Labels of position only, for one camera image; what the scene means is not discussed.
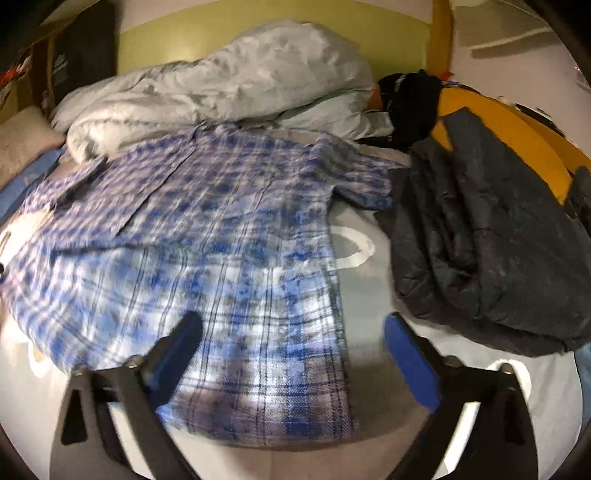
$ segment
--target pillow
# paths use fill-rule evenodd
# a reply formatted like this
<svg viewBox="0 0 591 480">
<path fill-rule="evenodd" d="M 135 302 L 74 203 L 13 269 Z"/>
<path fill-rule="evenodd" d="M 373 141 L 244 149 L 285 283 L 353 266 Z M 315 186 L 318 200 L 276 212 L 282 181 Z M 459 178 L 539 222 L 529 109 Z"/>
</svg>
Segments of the pillow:
<svg viewBox="0 0 591 480">
<path fill-rule="evenodd" d="M 30 192 L 54 171 L 62 153 L 63 150 L 45 152 L 0 190 L 0 225 L 17 211 Z"/>
<path fill-rule="evenodd" d="M 386 137 L 392 122 L 386 112 L 362 113 L 369 94 L 358 90 L 327 95 L 310 105 L 292 108 L 272 121 L 279 129 L 328 132 L 345 140 Z"/>
<path fill-rule="evenodd" d="M 30 106 L 0 125 L 0 189 L 3 189 L 39 155 L 65 142 L 51 129 L 41 110 Z"/>
</svg>

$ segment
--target fabric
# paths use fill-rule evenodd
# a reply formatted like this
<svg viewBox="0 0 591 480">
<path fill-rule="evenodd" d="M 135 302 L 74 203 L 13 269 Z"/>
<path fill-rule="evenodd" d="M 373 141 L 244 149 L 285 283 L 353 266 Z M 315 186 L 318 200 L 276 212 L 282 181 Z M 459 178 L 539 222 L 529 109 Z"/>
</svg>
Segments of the fabric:
<svg viewBox="0 0 591 480">
<path fill-rule="evenodd" d="M 286 20 L 243 33 L 204 60 L 75 90 L 52 125 L 68 132 L 80 163 L 201 121 L 245 120 L 350 139 L 388 135 L 387 114 L 362 113 L 373 87 L 356 45 L 319 25 Z"/>
<path fill-rule="evenodd" d="M 583 430 L 591 420 L 591 343 L 586 343 L 574 353 L 577 363 L 577 371 L 583 391 L 583 418 L 581 425 Z"/>
<path fill-rule="evenodd" d="M 63 371 L 145 353 L 196 310 L 203 342 L 165 421 L 247 445 L 341 439 L 353 426 L 327 210 L 333 190 L 386 208 L 392 165 L 329 135 L 306 146 L 231 125 L 147 142 L 31 195 L 24 211 L 54 216 L 0 294 Z"/>
<path fill-rule="evenodd" d="M 573 152 L 577 150 L 576 147 L 544 125 L 498 100 L 462 88 L 443 89 L 439 100 L 439 117 L 464 107 L 478 115 L 487 128 L 535 170 L 548 184 L 556 199 L 564 203 L 571 183 L 565 164 L 569 163 L 567 158 L 576 158 Z M 447 150 L 451 148 L 442 121 L 437 123 L 432 136 Z"/>
<path fill-rule="evenodd" d="M 2 231 L 1 236 L 9 232 L 4 249 L 0 253 L 0 263 L 8 265 L 31 237 L 51 218 L 52 212 L 49 210 L 39 210 L 38 212 L 26 213 L 15 216 L 15 218 Z"/>
<path fill-rule="evenodd" d="M 574 173 L 564 211 L 569 218 L 578 220 L 591 236 L 591 173 L 586 167 Z"/>
<path fill-rule="evenodd" d="M 437 121 L 441 80 L 420 70 L 388 75 L 378 86 L 394 130 L 387 137 L 364 138 L 360 143 L 405 151 L 426 138 Z"/>
<path fill-rule="evenodd" d="M 50 150 L 36 159 L 0 191 L 0 225 L 21 206 L 23 200 L 57 167 L 63 150 Z"/>
<path fill-rule="evenodd" d="M 369 210 L 355 209 L 333 199 L 331 227 L 350 228 L 366 235 L 375 245 L 368 260 L 354 268 L 337 267 L 343 302 L 343 321 L 349 365 L 347 383 L 349 401 L 359 424 L 351 441 L 330 448 L 302 445 L 287 449 L 241 449 L 240 462 L 228 462 L 233 447 L 208 437 L 187 435 L 176 429 L 169 432 L 195 470 L 207 472 L 218 480 L 242 478 L 245 465 L 256 465 L 257 479 L 299 479 L 309 473 L 310 480 L 363 478 L 383 480 L 415 439 L 426 418 L 424 409 L 411 398 L 400 372 L 384 349 L 385 312 L 395 307 L 391 295 L 388 238 Z M 13 231 L 11 240 L 18 237 Z M 336 262 L 360 251 L 340 234 L 331 234 Z M 4 255 L 0 261 L 7 263 Z M 466 365 L 486 368 L 499 358 L 518 359 L 531 374 L 532 392 L 528 400 L 538 448 L 540 480 L 548 480 L 576 441 L 580 427 L 581 392 L 573 354 L 527 358 L 509 355 L 473 343 L 450 329 L 413 323 L 420 335 L 428 337 L 442 355 L 459 356 Z M 9 316 L 0 309 L 0 370 L 4 388 L 0 389 L 0 424 L 13 438 L 25 439 L 19 453 L 41 479 L 47 477 L 51 441 L 67 377 L 53 365 L 42 378 L 35 376 L 36 364 L 28 356 L 27 338 Z M 150 478 L 137 443 L 126 430 L 124 415 L 113 411 L 113 420 L 121 442 L 136 471 Z M 44 439 L 39 442 L 27 439 Z"/>
<path fill-rule="evenodd" d="M 283 140 L 289 140 L 291 142 L 300 143 L 303 145 L 315 143 L 321 136 L 321 134 L 318 132 L 309 132 L 306 130 L 252 129 L 250 131 L 269 135 L 273 138 L 282 138 Z M 410 157 L 400 151 L 392 150 L 391 148 L 379 148 L 372 147 L 370 145 L 362 145 L 352 140 L 346 140 L 346 143 L 348 143 L 362 155 L 383 158 L 384 160 L 391 160 L 395 163 L 405 166 L 410 165 Z"/>
<path fill-rule="evenodd" d="M 540 177 L 463 108 L 390 172 L 394 284 L 417 317 L 537 356 L 591 339 L 591 238 Z"/>
<path fill-rule="evenodd" d="M 0 189 L 43 152 L 61 147 L 65 137 L 53 131 L 37 107 L 27 107 L 0 125 Z"/>
</svg>

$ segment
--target bedding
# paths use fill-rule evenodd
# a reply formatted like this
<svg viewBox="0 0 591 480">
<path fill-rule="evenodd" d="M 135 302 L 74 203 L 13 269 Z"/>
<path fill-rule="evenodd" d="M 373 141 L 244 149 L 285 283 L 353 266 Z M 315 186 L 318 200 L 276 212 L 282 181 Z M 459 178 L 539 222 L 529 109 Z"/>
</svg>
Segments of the bedding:
<svg viewBox="0 0 591 480">
<path fill-rule="evenodd" d="M 31 193 L 57 167 L 63 150 L 45 152 L 0 190 L 0 225 L 18 210 Z"/>
<path fill-rule="evenodd" d="M 591 420 L 591 343 L 587 343 L 574 353 L 577 372 L 581 380 L 583 392 L 583 427 Z"/>
<path fill-rule="evenodd" d="M 39 155 L 61 147 L 65 137 L 53 131 L 41 111 L 30 106 L 0 125 L 0 189 Z"/>
<path fill-rule="evenodd" d="M 187 129 L 46 182 L 54 209 L 9 265 L 3 301 L 62 370 L 144 353 L 186 310 L 204 339 L 169 424 L 243 445 L 353 430 L 327 210 L 333 191 L 386 208 L 391 161 L 331 135 L 300 145 Z"/>
<path fill-rule="evenodd" d="M 319 25 L 285 20 L 243 33 L 203 60 L 75 90 L 52 126 L 67 131 L 80 163 L 204 121 L 385 136 L 388 115 L 363 113 L 373 88 L 357 46 Z"/>
<path fill-rule="evenodd" d="M 398 155 L 404 162 L 405 155 Z M 236 449 L 217 440 L 169 429 L 204 480 L 381 480 L 397 464 L 423 424 L 425 409 L 414 402 L 382 344 L 384 316 L 398 305 L 391 298 L 388 238 L 371 211 L 340 200 L 333 202 L 329 221 L 343 300 L 349 397 L 358 423 L 351 437 L 353 443 L 322 450 L 317 450 L 320 444 L 307 446 L 314 451 L 294 451 L 293 445 L 290 451 Z M 13 229 L 11 240 L 20 237 L 23 234 Z M 5 251 L 9 256 L 2 254 L 0 261 L 8 263 L 11 251 L 14 249 Z M 428 337 L 443 355 L 459 356 L 464 363 L 479 368 L 499 359 L 520 361 L 527 367 L 531 377 L 528 406 L 538 447 L 540 479 L 547 480 L 574 445 L 581 425 L 581 391 L 572 353 L 535 359 L 511 355 L 404 314 L 417 333 Z M 47 480 L 67 377 L 52 365 L 43 371 L 31 359 L 28 339 L 13 319 L 3 314 L 1 324 L 4 387 L 0 389 L 0 423 L 33 472 L 40 480 Z M 151 478 L 123 415 L 117 409 L 112 414 L 131 465 Z"/>
<path fill-rule="evenodd" d="M 574 173 L 580 166 L 591 166 L 589 159 L 578 148 L 542 123 L 513 106 L 463 86 L 442 90 L 437 116 L 443 117 L 466 107 L 548 184 L 561 204 L 567 199 L 573 182 L 569 171 Z M 446 150 L 452 150 L 441 120 L 433 129 L 432 136 Z"/>
</svg>

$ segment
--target white wall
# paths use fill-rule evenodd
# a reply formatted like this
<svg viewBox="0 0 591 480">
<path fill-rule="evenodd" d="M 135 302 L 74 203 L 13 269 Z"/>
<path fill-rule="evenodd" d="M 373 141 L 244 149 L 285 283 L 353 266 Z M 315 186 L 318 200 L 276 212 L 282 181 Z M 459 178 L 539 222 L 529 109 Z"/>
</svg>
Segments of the white wall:
<svg viewBox="0 0 591 480">
<path fill-rule="evenodd" d="M 216 0 L 121 0 L 121 32 L 179 10 Z M 431 23 L 432 0 L 357 0 Z"/>
<path fill-rule="evenodd" d="M 453 80 L 481 93 L 539 107 L 591 157 L 591 93 L 574 82 L 575 62 L 553 34 L 491 49 L 501 56 L 475 58 L 454 47 Z"/>
<path fill-rule="evenodd" d="M 65 18 L 76 15 L 82 12 L 84 9 L 91 7 L 99 0 L 65 0 L 59 7 L 57 7 L 53 13 L 45 19 L 41 24 L 53 23 Z"/>
</svg>

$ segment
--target flannel shirt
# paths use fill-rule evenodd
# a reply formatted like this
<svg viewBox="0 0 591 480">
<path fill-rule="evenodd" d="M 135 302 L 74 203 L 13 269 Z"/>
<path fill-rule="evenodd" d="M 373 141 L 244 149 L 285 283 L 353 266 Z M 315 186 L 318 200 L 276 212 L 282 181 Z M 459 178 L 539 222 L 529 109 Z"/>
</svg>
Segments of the flannel shirt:
<svg viewBox="0 0 591 480">
<path fill-rule="evenodd" d="M 64 372 L 144 354 L 187 310 L 203 341 L 159 415 L 242 445 L 353 430 L 330 241 L 333 190 L 388 205 L 389 160 L 322 135 L 300 145 L 224 124 L 143 142 L 47 181 L 24 211 L 54 215 L 0 294 Z"/>
</svg>

